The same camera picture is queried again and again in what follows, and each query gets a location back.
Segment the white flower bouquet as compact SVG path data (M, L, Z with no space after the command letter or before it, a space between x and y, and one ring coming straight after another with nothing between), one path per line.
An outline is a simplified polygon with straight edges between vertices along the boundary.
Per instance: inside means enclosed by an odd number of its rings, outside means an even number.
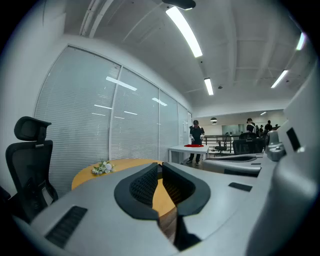
M103 174L113 173L115 171L115 165L110 161L102 161L97 167L93 167L91 173L95 176L101 176Z

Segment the black headrest office chair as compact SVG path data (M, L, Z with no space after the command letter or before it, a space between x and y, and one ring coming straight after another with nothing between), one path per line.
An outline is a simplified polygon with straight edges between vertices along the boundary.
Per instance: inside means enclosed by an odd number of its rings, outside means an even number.
M9 145L5 152L17 191L13 197L13 214L27 223L59 198L49 181L53 141L46 136L50 125L29 116L21 117L14 126L14 135L21 142Z

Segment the white ceiling conduit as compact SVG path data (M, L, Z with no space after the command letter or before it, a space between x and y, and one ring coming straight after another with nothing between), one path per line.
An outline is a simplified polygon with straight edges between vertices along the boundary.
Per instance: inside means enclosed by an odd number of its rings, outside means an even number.
M79 30L79 35L82 37L86 37L88 34L88 30L92 19L97 11L97 8L100 6L102 0L91 0L86 13L83 17L82 24Z

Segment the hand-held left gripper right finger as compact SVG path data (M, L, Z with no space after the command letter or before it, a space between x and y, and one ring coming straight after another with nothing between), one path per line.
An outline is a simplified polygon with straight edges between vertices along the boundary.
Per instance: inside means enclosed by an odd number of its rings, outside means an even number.
M176 202L176 241L193 235L192 245L162 238L164 252L245 252L261 211L259 179L164 162L162 183L185 190Z

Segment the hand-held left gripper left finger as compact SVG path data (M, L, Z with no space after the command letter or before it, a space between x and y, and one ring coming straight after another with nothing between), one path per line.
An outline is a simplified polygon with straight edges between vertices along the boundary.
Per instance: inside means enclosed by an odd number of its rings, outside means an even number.
M152 202L156 163L78 186L43 210L31 227L74 256L173 256L178 250L159 227Z

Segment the black mesh office chair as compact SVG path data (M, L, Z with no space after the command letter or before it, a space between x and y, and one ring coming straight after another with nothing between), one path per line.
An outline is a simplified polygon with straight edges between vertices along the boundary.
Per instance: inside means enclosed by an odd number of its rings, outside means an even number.
M263 152L265 140L253 132L246 132L232 142L232 147L235 155L259 154Z

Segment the black metal railing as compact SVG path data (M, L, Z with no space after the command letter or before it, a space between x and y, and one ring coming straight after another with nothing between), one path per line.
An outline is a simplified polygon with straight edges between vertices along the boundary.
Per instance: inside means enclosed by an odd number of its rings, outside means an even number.
M223 136L227 136L227 151L223 151L222 154L234 154L233 142L239 139L238 135L205 135L202 139L202 144L204 146L209 146L210 154L219 154L215 150L215 146L218 145L217 141L220 141Z

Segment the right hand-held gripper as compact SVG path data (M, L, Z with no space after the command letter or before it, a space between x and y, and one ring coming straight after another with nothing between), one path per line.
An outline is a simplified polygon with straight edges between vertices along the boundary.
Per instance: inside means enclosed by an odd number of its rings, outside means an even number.
M320 61L284 109L282 145L246 256L320 256ZM205 171L258 177L263 153L208 158Z

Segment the glass partition with blinds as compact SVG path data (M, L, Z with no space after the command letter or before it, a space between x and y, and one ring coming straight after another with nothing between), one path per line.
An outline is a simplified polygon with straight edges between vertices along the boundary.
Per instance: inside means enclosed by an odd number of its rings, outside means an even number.
M191 113L122 65L68 46L47 74L35 118L50 122L49 181L59 197L84 168L107 160L167 162L188 142Z

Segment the white rectangular table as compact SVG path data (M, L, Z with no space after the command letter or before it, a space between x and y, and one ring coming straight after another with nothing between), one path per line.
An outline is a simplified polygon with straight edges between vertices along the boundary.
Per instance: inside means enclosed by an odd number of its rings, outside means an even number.
M172 152L187 153L187 154L200 154L203 155L202 159L206 160L209 157L209 146L203 145L204 147L184 147L184 145L176 145L168 148L168 161L172 162Z

